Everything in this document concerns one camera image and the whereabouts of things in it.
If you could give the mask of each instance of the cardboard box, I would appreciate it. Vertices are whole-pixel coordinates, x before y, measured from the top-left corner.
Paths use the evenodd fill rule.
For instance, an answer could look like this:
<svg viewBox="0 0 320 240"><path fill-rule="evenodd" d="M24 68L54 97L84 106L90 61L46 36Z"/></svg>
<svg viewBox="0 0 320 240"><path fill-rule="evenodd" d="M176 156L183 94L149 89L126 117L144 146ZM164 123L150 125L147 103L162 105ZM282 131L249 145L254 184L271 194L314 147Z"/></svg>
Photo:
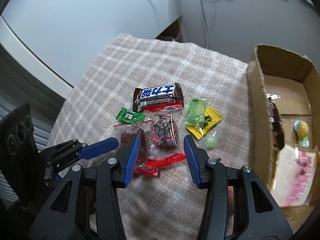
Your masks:
<svg viewBox="0 0 320 240"><path fill-rule="evenodd" d="M320 76L313 63L295 52L258 45L247 67L254 112L254 158L252 167L268 189L273 179L278 150L272 144L268 97L273 98L283 123L285 142L297 143L293 124L302 119L309 126L310 151L320 149ZM313 200L320 187L313 186ZM305 222L312 206L283 208L292 229Z"/></svg>

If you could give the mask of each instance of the clear plastic bag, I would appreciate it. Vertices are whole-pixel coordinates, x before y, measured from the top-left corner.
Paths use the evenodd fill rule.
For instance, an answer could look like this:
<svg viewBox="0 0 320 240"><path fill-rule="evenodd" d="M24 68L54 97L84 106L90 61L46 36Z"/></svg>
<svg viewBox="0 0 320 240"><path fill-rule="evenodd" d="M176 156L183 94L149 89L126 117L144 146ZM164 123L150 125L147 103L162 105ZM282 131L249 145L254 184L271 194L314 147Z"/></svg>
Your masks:
<svg viewBox="0 0 320 240"><path fill-rule="evenodd" d="M152 119L150 155L146 167L162 167L184 160L182 145L179 145L176 116L180 111L150 113Z"/></svg>
<svg viewBox="0 0 320 240"><path fill-rule="evenodd" d="M132 134L136 133L140 135L140 152L136 163L135 174L144 174L153 177L159 176L160 173L158 169L146 167L150 155L149 140L151 120L134 124L116 124L114 129L121 147L128 145Z"/></svg>
<svg viewBox="0 0 320 240"><path fill-rule="evenodd" d="M199 143L201 148L209 151L222 145L222 142L223 142L223 136L222 136L221 129L219 127L216 127L209 134L201 138Z"/></svg>
<svg viewBox="0 0 320 240"><path fill-rule="evenodd" d="M278 154L270 193L280 207L308 204L318 170L318 154L304 150L285 144Z"/></svg>

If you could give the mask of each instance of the metal screw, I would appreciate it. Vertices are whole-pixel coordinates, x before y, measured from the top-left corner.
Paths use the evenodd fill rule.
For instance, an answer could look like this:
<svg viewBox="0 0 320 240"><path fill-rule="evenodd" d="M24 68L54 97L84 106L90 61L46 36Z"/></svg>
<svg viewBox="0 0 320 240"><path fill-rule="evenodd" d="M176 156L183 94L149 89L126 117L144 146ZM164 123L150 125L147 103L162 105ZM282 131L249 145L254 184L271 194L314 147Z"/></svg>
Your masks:
<svg viewBox="0 0 320 240"><path fill-rule="evenodd" d="M116 158L110 158L108 159L108 163L109 164L115 164L117 162L117 159Z"/></svg>
<svg viewBox="0 0 320 240"><path fill-rule="evenodd" d="M208 163L211 165L215 165L217 163L217 160L215 159L208 159Z"/></svg>
<svg viewBox="0 0 320 240"><path fill-rule="evenodd" d="M76 164L72 167L73 171L79 171L81 169L81 166L79 164Z"/></svg>
<svg viewBox="0 0 320 240"><path fill-rule="evenodd" d="M247 173L249 173L249 172L252 171L251 167L249 167L249 166L243 166L243 170L244 170L245 172L247 172Z"/></svg>

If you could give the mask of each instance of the blue handle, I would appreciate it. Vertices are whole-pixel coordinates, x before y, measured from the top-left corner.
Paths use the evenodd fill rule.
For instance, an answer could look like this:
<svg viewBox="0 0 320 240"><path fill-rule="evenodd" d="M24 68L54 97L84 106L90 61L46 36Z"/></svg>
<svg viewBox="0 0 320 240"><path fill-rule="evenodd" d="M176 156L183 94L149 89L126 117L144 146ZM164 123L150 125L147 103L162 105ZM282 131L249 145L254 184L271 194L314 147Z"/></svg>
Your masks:
<svg viewBox="0 0 320 240"><path fill-rule="evenodd" d="M97 142L95 144L83 147L81 152L78 154L78 158L90 160L94 157L115 150L118 148L118 146L118 140L116 138L111 137L101 142Z"/></svg>

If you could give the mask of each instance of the white curved edge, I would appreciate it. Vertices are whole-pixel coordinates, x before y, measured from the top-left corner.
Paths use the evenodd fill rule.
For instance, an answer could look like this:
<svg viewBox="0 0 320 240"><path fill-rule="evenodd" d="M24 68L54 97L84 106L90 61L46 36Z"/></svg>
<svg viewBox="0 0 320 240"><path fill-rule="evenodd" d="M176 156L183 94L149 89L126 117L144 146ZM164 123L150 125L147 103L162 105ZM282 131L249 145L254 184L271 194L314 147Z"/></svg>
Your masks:
<svg viewBox="0 0 320 240"><path fill-rule="evenodd" d="M63 98L68 97L73 87L39 61L11 31L2 16L0 17L0 43L4 49L36 79Z"/></svg>

